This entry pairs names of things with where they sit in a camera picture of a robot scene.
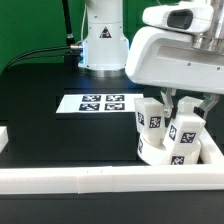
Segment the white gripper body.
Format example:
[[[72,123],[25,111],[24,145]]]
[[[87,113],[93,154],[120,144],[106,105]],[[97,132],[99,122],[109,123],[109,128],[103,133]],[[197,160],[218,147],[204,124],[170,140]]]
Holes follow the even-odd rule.
[[[224,94],[224,0],[143,11],[125,72],[137,84]]]

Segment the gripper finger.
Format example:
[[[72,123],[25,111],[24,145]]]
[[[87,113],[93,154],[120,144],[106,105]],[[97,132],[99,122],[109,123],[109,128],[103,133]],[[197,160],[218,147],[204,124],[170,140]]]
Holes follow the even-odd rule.
[[[177,107],[173,102],[176,90],[173,88],[162,88],[160,93],[164,104],[164,116],[166,118],[174,118],[177,112]]]
[[[202,103],[194,108],[194,112],[203,119],[207,118],[209,111],[218,103],[220,96],[214,93],[205,93]]]

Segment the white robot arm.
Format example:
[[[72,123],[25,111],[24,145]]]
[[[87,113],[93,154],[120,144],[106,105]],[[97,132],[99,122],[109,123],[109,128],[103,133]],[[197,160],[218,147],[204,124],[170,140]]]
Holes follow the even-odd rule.
[[[137,84],[224,95],[224,0],[150,6],[129,41],[122,0],[87,0],[88,34],[79,66],[123,69]]]

